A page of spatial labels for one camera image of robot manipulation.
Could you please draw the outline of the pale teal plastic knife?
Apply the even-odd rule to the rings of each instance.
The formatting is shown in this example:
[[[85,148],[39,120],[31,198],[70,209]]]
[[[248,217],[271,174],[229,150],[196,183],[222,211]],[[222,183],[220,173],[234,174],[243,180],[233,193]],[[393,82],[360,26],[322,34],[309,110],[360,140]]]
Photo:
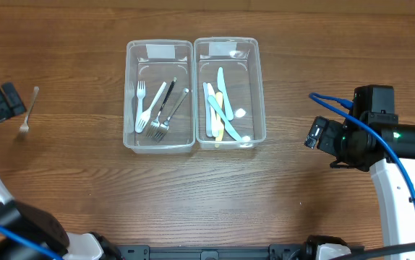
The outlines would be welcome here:
[[[230,121],[226,118],[226,115],[217,103],[215,96],[209,95],[207,100],[214,111],[218,113],[221,119],[224,121],[224,129],[228,132],[228,134],[236,141],[242,142],[242,137],[238,134],[235,128],[231,125]]]

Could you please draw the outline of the cream white plastic knife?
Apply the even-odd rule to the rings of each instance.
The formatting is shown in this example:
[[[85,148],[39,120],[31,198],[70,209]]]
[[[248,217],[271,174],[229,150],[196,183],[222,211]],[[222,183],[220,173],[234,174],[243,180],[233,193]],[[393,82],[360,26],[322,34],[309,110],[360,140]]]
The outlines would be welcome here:
[[[209,96],[215,97],[215,92],[214,92],[214,89],[211,83],[207,84],[207,90],[208,90]],[[214,108],[211,105],[210,105],[210,122],[211,122],[212,136],[218,137],[219,131],[218,131],[218,126],[217,126],[217,121],[216,121],[216,114],[215,114]]]

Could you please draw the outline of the yellow plastic knife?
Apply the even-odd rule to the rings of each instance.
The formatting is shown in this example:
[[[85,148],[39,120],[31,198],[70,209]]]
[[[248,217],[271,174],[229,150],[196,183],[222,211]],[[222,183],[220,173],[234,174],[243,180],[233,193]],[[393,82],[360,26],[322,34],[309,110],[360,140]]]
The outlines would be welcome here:
[[[223,93],[217,92],[215,94],[216,102],[218,103],[219,107],[222,108],[223,106]],[[218,123],[218,136],[215,138],[217,142],[220,142],[223,140],[223,134],[224,134],[224,125],[222,123],[222,119],[218,113],[216,113],[216,121]]]

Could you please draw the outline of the mint green plastic knife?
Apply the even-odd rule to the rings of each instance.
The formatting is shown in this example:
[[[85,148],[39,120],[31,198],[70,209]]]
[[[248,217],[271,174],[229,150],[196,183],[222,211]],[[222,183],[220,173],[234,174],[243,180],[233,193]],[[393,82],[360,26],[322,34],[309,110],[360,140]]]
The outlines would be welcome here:
[[[226,83],[225,83],[225,78],[224,78],[224,73],[223,73],[223,67],[218,68],[217,86],[218,86],[218,90],[220,92],[222,92],[222,94],[223,94],[223,103],[224,103],[226,118],[229,121],[232,121],[234,119],[234,113],[233,113],[233,110],[232,110],[232,107],[231,107],[231,104],[230,104],[230,100],[228,98],[228,93],[227,93],[227,90],[226,90]]]

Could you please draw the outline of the light blue plastic knife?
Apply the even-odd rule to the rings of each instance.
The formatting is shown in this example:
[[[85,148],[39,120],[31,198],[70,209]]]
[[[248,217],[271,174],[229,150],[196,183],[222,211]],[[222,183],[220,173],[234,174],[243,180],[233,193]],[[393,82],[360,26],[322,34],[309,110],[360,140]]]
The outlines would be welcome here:
[[[210,104],[208,102],[208,84],[206,82],[202,83],[203,91],[204,91],[204,101],[205,101],[205,129],[206,135],[208,137],[212,137],[212,126],[211,126],[211,116],[210,116]]]

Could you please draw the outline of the white plastic fork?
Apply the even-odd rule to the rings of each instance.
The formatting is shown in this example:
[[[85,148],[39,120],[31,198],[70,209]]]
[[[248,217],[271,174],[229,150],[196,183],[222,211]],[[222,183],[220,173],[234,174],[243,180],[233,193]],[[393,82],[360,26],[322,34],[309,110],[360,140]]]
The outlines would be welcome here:
[[[159,90],[155,94],[155,97],[153,98],[152,103],[150,104],[149,108],[145,111],[142,111],[142,115],[141,115],[140,120],[136,121],[136,124],[135,124],[135,131],[137,133],[142,133],[143,132],[144,128],[146,127],[146,125],[147,125],[147,123],[150,119],[152,109],[155,106],[155,104],[157,103],[160,96],[162,95],[162,92],[164,91],[166,85],[167,85],[166,82],[163,82],[161,84],[161,86],[159,87]]]
[[[143,99],[146,95],[146,86],[144,81],[137,83],[137,113],[136,121],[139,121],[142,115]]]

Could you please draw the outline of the black handled metal fork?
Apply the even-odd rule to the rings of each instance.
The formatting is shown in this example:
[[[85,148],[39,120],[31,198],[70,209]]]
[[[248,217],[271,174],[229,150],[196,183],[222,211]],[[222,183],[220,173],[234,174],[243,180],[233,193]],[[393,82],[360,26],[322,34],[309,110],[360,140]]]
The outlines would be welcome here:
[[[166,96],[164,97],[164,100],[163,100],[163,102],[161,104],[161,107],[160,107],[160,109],[158,111],[158,114],[157,114],[156,118],[150,124],[150,128],[147,131],[146,137],[153,137],[153,136],[155,136],[156,131],[157,131],[157,128],[161,124],[160,123],[160,117],[161,117],[162,111],[165,108],[165,105],[167,103],[167,99],[171,95],[172,90],[173,90],[175,84],[176,84],[176,78],[174,77],[174,79],[172,80],[172,82],[171,82],[171,84],[170,84],[170,86],[168,88],[168,91],[166,93]]]

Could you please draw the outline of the long silver metal fork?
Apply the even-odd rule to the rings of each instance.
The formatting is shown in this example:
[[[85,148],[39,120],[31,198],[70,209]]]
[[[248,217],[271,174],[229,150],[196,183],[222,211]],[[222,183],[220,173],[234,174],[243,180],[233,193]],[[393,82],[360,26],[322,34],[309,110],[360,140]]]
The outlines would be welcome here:
[[[181,94],[180,94],[178,100],[176,101],[174,107],[171,109],[171,112],[169,113],[166,120],[156,129],[156,132],[153,135],[153,140],[154,141],[160,142],[164,138],[164,136],[168,133],[169,126],[170,126],[170,121],[171,121],[173,115],[175,114],[175,112],[177,111],[177,109],[179,108],[179,106],[184,101],[184,99],[187,96],[188,92],[189,92],[188,88],[183,89],[183,91],[181,92]]]

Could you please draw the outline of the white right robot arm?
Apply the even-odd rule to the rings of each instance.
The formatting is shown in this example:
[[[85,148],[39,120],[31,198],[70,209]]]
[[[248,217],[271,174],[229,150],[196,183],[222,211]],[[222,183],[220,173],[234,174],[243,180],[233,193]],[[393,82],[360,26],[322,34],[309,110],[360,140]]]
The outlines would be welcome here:
[[[331,168],[370,174],[377,192],[384,245],[366,250],[340,238],[310,236],[299,258],[414,260],[415,125],[399,123],[393,87],[357,87],[352,100],[316,92],[309,98],[344,121],[316,117],[305,146],[332,155],[335,159]]]

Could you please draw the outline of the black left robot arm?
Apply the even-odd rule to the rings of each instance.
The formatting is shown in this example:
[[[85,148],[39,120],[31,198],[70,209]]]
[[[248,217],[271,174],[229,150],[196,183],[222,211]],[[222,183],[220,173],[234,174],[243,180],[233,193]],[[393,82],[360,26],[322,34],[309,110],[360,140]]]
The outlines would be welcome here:
[[[0,123],[29,116],[11,82],[0,85]],[[0,259],[122,259],[122,252],[95,232],[68,233],[50,213],[17,201],[0,179]]]

